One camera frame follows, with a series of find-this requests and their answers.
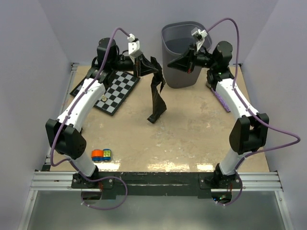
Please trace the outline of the black plastic trash bag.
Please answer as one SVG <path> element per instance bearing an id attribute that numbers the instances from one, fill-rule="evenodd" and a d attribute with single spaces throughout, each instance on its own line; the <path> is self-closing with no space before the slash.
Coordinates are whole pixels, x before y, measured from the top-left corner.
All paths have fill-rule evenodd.
<path id="1" fill-rule="evenodd" d="M 158 69 L 158 71 L 153 74 L 151 82 L 153 111 L 152 114 L 147 118 L 147 120 L 152 124 L 154 124 L 160 118 L 160 116 L 167 110 L 167 106 L 165 101 L 160 95 L 165 85 L 165 79 L 163 77 L 162 67 L 154 57 L 151 57 L 151 63 Z"/>

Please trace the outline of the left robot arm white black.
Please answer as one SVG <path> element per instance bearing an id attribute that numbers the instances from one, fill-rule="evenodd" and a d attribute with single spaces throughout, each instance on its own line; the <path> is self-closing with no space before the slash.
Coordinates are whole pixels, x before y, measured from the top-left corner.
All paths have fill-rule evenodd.
<path id="1" fill-rule="evenodd" d="M 45 127 L 54 152 L 64 156 L 77 171 L 82 182 L 89 188 L 99 184 L 98 167 L 85 152 L 86 140 L 81 134 L 82 125 L 90 110 L 111 87 L 118 71 L 133 71 L 138 77 L 158 71 L 141 51 L 140 41 L 133 34 L 128 35 L 128 55 L 120 54 L 116 41 L 103 38 L 98 42 L 97 55 L 83 81 L 82 87 L 57 119 L 47 120 Z"/>

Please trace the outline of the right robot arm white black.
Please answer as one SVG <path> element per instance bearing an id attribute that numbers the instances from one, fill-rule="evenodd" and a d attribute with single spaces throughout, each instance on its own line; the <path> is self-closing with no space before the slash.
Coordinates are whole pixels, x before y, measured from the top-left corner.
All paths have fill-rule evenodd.
<path id="1" fill-rule="evenodd" d="M 199 52 L 195 45 L 189 45 L 186 52 L 167 65 L 186 73 L 193 72 L 195 67 L 207 68 L 207 82 L 234 116 L 235 124 L 229 135 L 230 150 L 216 165 L 212 179 L 207 180 L 213 188 L 227 188 L 236 179 L 236 171 L 245 157 L 265 145 L 268 133 L 268 115 L 260 114 L 235 83 L 229 68 L 232 51 L 233 47 L 227 41 L 219 42 L 212 53 Z"/>

